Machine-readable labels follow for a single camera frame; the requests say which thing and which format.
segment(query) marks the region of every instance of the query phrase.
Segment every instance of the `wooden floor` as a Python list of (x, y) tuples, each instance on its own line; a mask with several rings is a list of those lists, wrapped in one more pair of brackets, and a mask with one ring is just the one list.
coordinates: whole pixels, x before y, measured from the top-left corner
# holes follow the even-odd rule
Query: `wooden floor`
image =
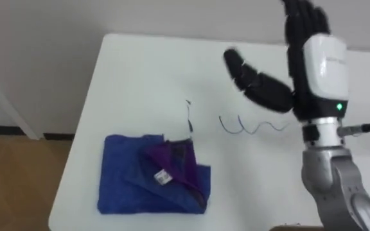
[(0, 136), (0, 231), (43, 231), (71, 142)]

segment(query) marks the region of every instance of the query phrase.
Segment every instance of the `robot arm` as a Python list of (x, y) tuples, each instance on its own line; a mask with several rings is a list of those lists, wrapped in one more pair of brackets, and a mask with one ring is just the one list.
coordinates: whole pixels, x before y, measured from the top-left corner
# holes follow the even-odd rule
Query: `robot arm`
[(303, 125), (302, 180), (327, 231), (370, 230), (370, 197), (345, 147), (348, 105), (346, 45), (330, 34), (323, 10), (307, 0), (284, 0), (288, 69), (294, 91), (259, 73), (234, 49), (224, 59), (236, 86), (256, 104)]

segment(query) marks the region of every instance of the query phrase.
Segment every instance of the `black baseboard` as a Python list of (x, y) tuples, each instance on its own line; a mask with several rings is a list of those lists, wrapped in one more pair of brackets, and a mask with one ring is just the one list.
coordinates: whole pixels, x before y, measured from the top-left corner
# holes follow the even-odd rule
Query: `black baseboard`
[(25, 135), (17, 126), (0, 126), (0, 135)]
[(44, 133), (44, 137), (48, 141), (73, 141), (75, 134), (62, 133)]
[[(25, 135), (18, 126), (0, 126), (0, 135)], [(44, 133), (44, 137), (49, 141), (72, 141), (75, 134), (63, 133)]]

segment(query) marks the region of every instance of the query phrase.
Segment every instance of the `white label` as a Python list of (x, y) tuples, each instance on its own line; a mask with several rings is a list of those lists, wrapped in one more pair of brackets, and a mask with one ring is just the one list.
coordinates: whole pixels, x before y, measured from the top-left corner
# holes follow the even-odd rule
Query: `white label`
[(169, 175), (165, 170), (160, 170), (157, 174), (154, 175), (154, 178), (158, 181), (160, 185), (166, 185), (172, 180), (172, 176)]

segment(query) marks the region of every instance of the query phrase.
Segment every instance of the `blue cloth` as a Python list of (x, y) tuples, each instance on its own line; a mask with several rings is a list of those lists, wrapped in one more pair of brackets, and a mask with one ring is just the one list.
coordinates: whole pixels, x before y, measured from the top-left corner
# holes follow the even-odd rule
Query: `blue cloth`
[(201, 214), (211, 190), (211, 169), (197, 165), (198, 193), (173, 179), (160, 185), (154, 175), (161, 166), (145, 150), (164, 145), (162, 135), (125, 137), (111, 135), (105, 139), (100, 180), (98, 210), (102, 214), (135, 214), (140, 212), (180, 212)]

